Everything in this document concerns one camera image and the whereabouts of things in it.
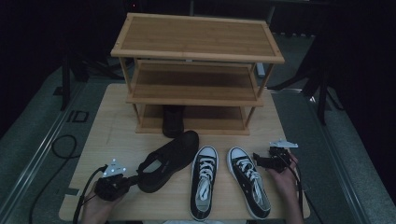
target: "shoelace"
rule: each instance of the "shoelace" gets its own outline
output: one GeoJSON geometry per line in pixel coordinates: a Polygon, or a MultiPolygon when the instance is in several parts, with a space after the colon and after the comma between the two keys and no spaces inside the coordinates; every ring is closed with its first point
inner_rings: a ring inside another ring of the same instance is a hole
{"type": "Polygon", "coordinates": [[[258,179],[260,178],[259,173],[253,170],[254,166],[249,159],[243,159],[236,163],[242,172],[247,176],[250,182],[253,183],[253,198],[257,204],[262,204],[262,189],[259,185],[258,179]]]}
{"type": "Polygon", "coordinates": [[[200,200],[204,201],[207,199],[207,195],[210,191],[210,182],[213,179],[213,164],[215,160],[210,158],[202,158],[200,160],[200,182],[198,186],[200,200]]]}

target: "gray floor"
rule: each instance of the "gray floor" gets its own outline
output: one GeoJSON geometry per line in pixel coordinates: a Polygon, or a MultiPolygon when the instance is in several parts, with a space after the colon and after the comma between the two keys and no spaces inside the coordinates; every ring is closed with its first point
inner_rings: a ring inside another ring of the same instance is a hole
{"type": "MultiPolygon", "coordinates": [[[[312,40],[276,35],[286,63],[276,66],[268,86],[295,74],[312,40]]],[[[36,195],[64,162],[50,151],[50,143],[58,136],[73,134],[78,142],[75,155],[79,154],[111,82],[115,81],[100,76],[92,76],[88,83],[72,82],[73,101],[64,112],[59,110],[61,97],[52,95],[55,87],[61,85],[60,70],[43,84],[0,141],[1,223],[28,223],[36,195]],[[68,120],[72,111],[89,112],[87,122],[68,120]]],[[[287,90],[273,92],[273,97],[287,139],[299,144],[293,153],[300,161],[305,193],[318,211],[317,215],[311,206],[311,216],[305,223],[319,223],[318,216],[324,223],[394,223],[395,206],[347,114],[329,102],[327,126],[320,125],[315,101],[298,91],[304,83],[302,80],[287,90]]],[[[73,149],[73,142],[63,138],[55,147],[66,156],[73,149]]],[[[70,160],[43,191],[33,212],[34,223],[68,223],[58,218],[58,211],[77,162],[78,159],[70,160]]]]}

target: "black slip-on shoe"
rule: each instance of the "black slip-on shoe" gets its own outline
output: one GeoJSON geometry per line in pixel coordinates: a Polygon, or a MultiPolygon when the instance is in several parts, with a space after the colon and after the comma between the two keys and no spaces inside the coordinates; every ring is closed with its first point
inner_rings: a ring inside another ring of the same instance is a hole
{"type": "Polygon", "coordinates": [[[184,132],[184,105],[163,105],[163,135],[176,138],[184,132]]]}
{"type": "Polygon", "coordinates": [[[137,186],[146,193],[159,190],[174,174],[189,165],[198,151],[199,137],[194,131],[186,131],[163,147],[151,152],[140,163],[137,186]],[[158,166],[148,172],[155,163],[158,166]]]}
{"type": "Polygon", "coordinates": [[[233,147],[227,154],[228,169],[244,192],[247,209],[255,219],[265,219],[271,204],[265,194],[262,177],[256,171],[253,160],[240,147],[233,147]]]}
{"type": "Polygon", "coordinates": [[[192,162],[190,211],[197,221],[204,221],[210,214],[218,167],[219,156],[213,147],[202,147],[192,162]]]}

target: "shoe tongue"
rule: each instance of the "shoe tongue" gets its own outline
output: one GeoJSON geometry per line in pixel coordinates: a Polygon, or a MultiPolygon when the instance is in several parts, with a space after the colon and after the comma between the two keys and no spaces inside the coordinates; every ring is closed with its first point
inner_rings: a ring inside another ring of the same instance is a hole
{"type": "Polygon", "coordinates": [[[201,201],[205,201],[208,198],[207,196],[209,195],[209,192],[210,192],[210,180],[207,179],[206,177],[202,177],[198,184],[197,194],[199,197],[197,198],[200,199],[201,201]]]}

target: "top shelf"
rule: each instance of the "top shelf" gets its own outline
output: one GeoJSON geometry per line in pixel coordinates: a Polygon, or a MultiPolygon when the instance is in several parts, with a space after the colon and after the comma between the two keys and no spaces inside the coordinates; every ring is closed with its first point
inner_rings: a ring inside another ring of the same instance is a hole
{"type": "Polygon", "coordinates": [[[283,63],[265,21],[128,13],[114,57],[283,63]]]}

